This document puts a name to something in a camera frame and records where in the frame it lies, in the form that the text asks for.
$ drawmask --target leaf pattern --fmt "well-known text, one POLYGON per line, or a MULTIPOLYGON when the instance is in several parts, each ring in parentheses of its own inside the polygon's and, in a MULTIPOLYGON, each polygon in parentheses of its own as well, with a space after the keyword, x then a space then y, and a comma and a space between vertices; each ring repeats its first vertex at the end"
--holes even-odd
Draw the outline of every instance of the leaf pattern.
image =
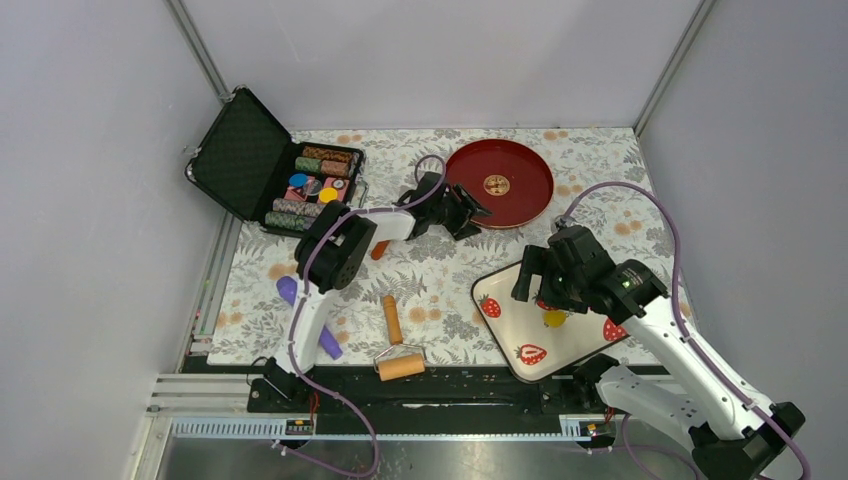
MULTIPOLYGON (((370 207, 388 205, 413 188, 412 166, 418 158, 430 153, 448 158, 461 146, 486 138, 505 138, 532 148, 548 162, 556 184, 548 209, 520 228, 488 230, 455 242, 444 229, 433 227, 413 241, 392 242, 378 262, 366 256, 327 318, 344 355, 334 362, 319 349, 319 364, 370 364, 388 346, 381 299, 391 294, 398 302, 407 343, 425 346, 429 362, 506 365, 489 330, 473 321, 474 281, 519 261, 525 245, 545 245, 554 219, 590 185, 626 180, 650 189, 636 138, 626 128, 326 130, 294 132, 294 137, 299 142, 364 149, 370 185, 365 204, 370 207)), ((600 190, 589 195, 573 216, 593 230, 614 260, 639 259, 668 284, 672 244, 648 200, 625 189, 600 190)), ((294 273, 297 242, 268 235, 257 224, 242 226, 210 364, 249 364, 258 356, 274 354, 292 315, 275 282, 294 273)), ((634 339, 610 347, 607 353, 629 363, 656 363, 634 339)))

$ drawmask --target white tray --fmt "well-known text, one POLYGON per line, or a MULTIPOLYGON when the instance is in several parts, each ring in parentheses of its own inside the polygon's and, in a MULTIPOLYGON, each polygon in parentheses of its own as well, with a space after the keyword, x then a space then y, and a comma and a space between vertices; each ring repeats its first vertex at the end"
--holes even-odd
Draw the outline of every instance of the white tray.
POLYGON ((607 323, 606 316, 592 312, 570 313, 563 324, 556 326, 554 322, 553 326, 548 326, 545 323, 548 311, 537 306, 532 298, 532 294, 539 291, 539 276, 534 276, 530 284, 530 301, 519 302, 510 295, 520 266, 516 263, 506 267, 477 280, 471 287, 477 310, 519 380, 541 380, 626 338, 623 330, 616 330, 618 327, 607 323), (487 315, 481 305, 484 298, 498 303, 500 316, 487 315))

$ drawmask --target red plate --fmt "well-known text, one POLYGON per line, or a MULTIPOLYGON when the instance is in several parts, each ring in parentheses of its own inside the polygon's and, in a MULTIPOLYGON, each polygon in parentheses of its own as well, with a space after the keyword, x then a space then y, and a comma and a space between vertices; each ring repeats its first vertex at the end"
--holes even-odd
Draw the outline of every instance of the red plate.
POLYGON ((491 217, 475 217, 489 228, 524 225, 541 215, 554 194, 554 177, 536 152, 509 140, 489 139, 460 148, 447 165, 447 180, 461 184, 491 217))

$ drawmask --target purple handle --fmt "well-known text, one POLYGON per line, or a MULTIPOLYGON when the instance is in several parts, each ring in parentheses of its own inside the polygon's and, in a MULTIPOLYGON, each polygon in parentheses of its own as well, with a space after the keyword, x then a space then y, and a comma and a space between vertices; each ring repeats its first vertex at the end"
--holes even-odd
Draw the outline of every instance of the purple handle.
MULTIPOLYGON (((294 305, 294 299, 297 297, 297 280, 289 276, 280 278, 277 280, 277 291, 280 292, 280 296, 283 297, 286 303, 294 305)), ((342 347, 327 329, 326 325, 321 329, 321 336, 318 338, 318 343, 321 344, 321 347, 333 360, 338 360, 342 356, 342 347)))

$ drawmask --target gray wall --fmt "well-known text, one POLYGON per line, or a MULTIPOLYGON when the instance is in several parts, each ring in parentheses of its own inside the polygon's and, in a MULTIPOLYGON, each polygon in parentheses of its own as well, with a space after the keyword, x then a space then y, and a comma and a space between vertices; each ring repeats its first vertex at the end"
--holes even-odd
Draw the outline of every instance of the gray wall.
POLYGON ((287 127, 629 126, 698 0, 186 0, 287 127))
POLYGON ((846 25, 845 0, 719 2, 642 138, 702 329, 806 413, 814 478, 844 477, 848 423, 846 25))
POLYGON ((218 104, 161 1, 0 7, 0 477, 119 478, 221 211, 218 104))

